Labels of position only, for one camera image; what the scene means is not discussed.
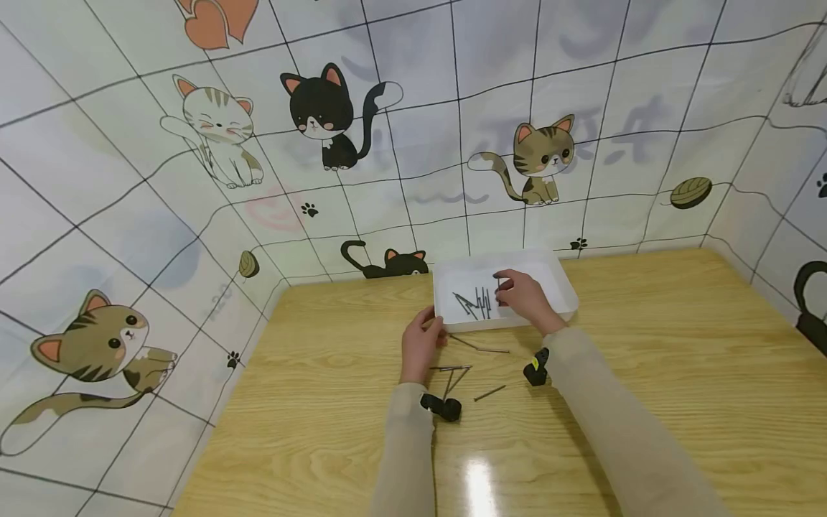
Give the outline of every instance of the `cat face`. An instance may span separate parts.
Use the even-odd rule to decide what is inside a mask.
[[[233,98],[215,88],[197,88],[187,79],[173,75],[175,87],[184,98],[184,118],[201,136],[213,141],[241,144],[253,134],[253,102]]]
[[[342,71],[328,63],[320,77],[306,79],[282,74],[281,83],[290,94],[293,124],[307,138],[330,140],[353,123],[353,104]]]
[[[428,273],[428,263],[425,262],[425,252],[397,253],[396,250],[385,252],[385,269],[397,275],[424,275]]]
[[[143,314],[112,305],[98,290],[91,290],[78,317],[64,333],[36,339],[31,353],[52,370],[79,381],[108,379],[127,365],[144,346],[149,323]]]
[[[514,167],[524,176],[549,176],[562,172],[574,158],[571,125],[574,115],[567,115],[551,126],[534,129],[520,124],[514,133]]]

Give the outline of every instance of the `cat-patterned wall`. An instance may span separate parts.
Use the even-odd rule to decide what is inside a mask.
[[[0,499],[167,515],[291,285],[704,246],[827,346],[827,2],[759,3],[0,2]]]

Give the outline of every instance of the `black holder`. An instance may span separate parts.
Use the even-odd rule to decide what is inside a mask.
[[[542,386],[546,384],[548,378],[548,371],[546,370],[546,363],[548,362],[548,348],[541,348],[539,352],[534,354],[534,359],[523,368],[523,375],[532,386]]]
[[[456,422],[460,419],[462,413],[462,404],[459,400],[447,399],[443,401],[430,393],[422,395],[419,404],[431,413],[438,414],[446,422]]]

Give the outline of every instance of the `white plastic tray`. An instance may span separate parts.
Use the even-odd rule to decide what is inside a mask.
[[[493,275],[496,271],[509,268],[528,273],[538,281],[543,287],[548,303],[563,319],[568,321],[574,316],[580,302],[554,251],[528,249],[471,256],[438,262],[433,267],[433,304],[437,316],[444,318],[445,329],[449,333],[530,324],[510,307],[497,306],[495,290],[498,282]],[[467,313],[463,304],[457,301],[454,293],[476,304],[475,289],[479,294],[483,288],[490,293],[490,319],[485,318],[487,310],[466,307],[477,317],[475,319]]]

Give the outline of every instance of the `hand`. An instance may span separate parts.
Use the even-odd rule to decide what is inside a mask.
[[[427,321],[431,321],[430,328],[425,328]],[[402,334],[402,373],[399,375],[399,383],[424,384],[433,353],[437,346],[444,346],[446,340],[442,316],[433,317],[433,305],[419,311]]]
[[[494,273],[494,278],[507,279],[496,290],[497,301],[526,318],[543,336],[554,334],[566,326],[563,318],[548,304],[539,282],[531,275],[515,270],[502,270]]]

